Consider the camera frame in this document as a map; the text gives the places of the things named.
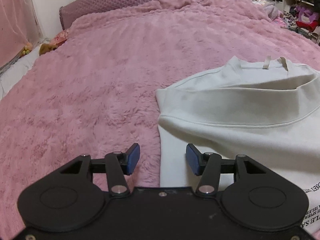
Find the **white Nevada sweatshirt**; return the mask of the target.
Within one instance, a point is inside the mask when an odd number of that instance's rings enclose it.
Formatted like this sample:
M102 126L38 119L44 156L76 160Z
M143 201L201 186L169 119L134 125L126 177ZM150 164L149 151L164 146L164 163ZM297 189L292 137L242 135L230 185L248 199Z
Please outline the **white Nevada sweatshirt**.
M304 190L302 226L319 236L319 71L237 57L156 92L161 187L194 186L185 150L245 154Z

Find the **pink fluffy blanket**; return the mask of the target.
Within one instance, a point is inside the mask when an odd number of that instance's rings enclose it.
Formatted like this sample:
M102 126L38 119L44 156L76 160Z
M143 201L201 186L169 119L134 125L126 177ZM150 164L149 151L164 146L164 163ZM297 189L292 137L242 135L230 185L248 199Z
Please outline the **pink fluffy blanket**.
M73 158L137 142L130 186L159 185L155 92L236 56L319 68L319 46L272 23L250 0L153 0L88 14L1 100L1 237L24 227L19 194Z

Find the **brown plush toy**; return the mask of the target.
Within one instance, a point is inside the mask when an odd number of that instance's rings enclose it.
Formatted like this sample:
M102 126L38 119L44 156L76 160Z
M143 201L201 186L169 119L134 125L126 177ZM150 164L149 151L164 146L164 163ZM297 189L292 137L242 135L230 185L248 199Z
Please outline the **brown plush toy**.
M48 52L55 51L57 48L58 46L56 44L43 43L39 48L39 55L41 56Z

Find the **grey folded blanket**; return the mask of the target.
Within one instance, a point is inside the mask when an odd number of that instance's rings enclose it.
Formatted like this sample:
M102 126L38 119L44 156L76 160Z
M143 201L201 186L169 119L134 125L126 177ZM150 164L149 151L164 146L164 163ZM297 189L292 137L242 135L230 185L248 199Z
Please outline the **grey folded blanket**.
M268 15L268 17L273 21L278 17L278 8L272 4L272 3L268 3L263 5L263 9L264 12L266 12L266 14Z

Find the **pink curtain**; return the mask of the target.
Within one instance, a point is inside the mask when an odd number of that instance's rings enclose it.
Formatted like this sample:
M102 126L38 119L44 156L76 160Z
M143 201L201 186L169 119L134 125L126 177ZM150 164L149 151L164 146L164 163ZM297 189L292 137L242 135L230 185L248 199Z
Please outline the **pink curtain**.
M20 53L25 45L37 44L42 36L32 0L1 0L1 66Z

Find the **purple red plush toy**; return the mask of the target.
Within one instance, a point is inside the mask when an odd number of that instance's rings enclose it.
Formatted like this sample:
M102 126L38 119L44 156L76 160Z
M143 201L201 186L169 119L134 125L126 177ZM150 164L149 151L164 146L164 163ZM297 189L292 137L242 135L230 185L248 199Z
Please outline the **purple red plush toy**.
M304 28L313 32L319 26L319 13L308 7L296 7L297 21L296 25L299 28Z

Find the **white shelving unit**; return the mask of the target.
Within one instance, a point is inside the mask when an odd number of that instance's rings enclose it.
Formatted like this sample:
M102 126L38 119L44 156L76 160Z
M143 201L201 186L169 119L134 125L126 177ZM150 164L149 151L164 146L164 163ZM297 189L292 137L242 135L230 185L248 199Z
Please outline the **white shelving unit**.
M287 29L319 44L319 0L283 0Z

